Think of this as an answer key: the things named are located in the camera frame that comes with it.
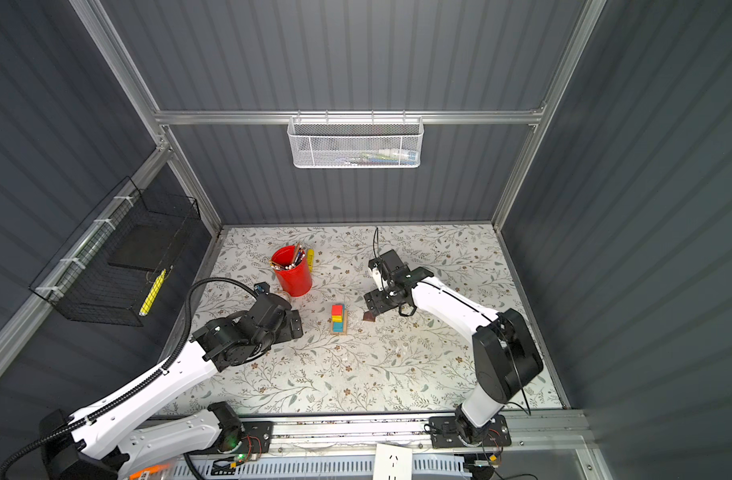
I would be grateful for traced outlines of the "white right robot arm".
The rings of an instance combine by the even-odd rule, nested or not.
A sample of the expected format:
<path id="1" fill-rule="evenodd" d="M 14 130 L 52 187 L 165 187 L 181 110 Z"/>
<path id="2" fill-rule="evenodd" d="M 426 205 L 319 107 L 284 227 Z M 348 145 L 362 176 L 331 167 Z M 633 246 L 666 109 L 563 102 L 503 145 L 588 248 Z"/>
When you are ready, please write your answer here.
<path id="1" fill-rule="evenodd" d="M 468 341 L 476 386 L 456 408 L 455 425 L 467 443 L 476 443 L 494 417 L 544 370 L 542 355 L 523 315 L 476 303 L 443 283 L 425 267 L 412 269 L 389 250 L 368 263 L 376 288 L 364 295 L 375 317 L 427 312 Z"/>

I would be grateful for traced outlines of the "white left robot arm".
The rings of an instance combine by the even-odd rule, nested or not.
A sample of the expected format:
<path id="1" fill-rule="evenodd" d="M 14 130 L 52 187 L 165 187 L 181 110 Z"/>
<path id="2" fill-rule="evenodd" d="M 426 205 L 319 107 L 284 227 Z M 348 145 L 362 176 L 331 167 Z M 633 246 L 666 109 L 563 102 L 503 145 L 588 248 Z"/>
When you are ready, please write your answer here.
<path id="1" fill-rule="evenodd" d="M 179 420 L 153 427 L 144 423 L 181 393 L 302 335 L 300 313 L 288 301 L 257 294 L 250 309 L 207 322 L 187 338 L 179 354 L 116 392 L 72 414 L 58 410 L 44 418 L 43 435 L 75 421 L 81 424 L 41 446 L 48 477 L 123 479 L 180 454 L 247 452 L 243 424 L 225 401 Z"/>

